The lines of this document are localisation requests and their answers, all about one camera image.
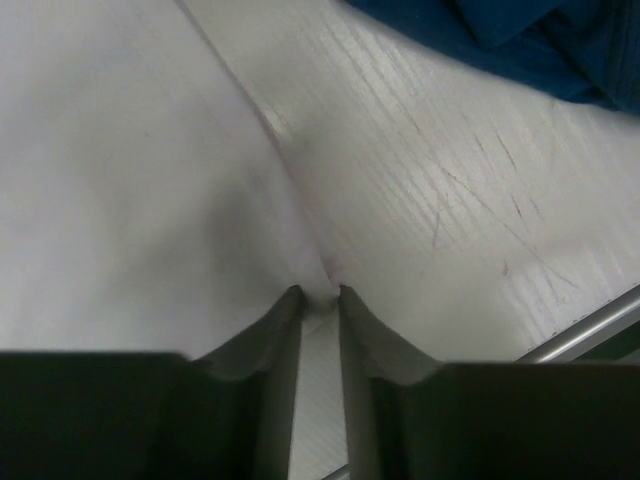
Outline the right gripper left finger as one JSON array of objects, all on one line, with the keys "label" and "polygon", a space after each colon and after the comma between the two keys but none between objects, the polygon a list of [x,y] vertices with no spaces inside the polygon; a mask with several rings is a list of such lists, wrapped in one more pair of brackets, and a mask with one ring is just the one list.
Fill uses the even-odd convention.
[{"label": "right gripper left finger", "polygon": [[197,359],[3,352],[5,479],[284,479],[304,314],[299,287]]}]

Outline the white t shirt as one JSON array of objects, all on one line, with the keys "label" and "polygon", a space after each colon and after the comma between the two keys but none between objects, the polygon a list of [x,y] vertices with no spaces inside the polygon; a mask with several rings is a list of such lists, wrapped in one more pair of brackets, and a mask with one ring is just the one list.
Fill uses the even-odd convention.
[{"label": "white t shirt", "polygon": [[323,267],[253,106],[173,1],[1,5],[1,346],[202,355]]}]

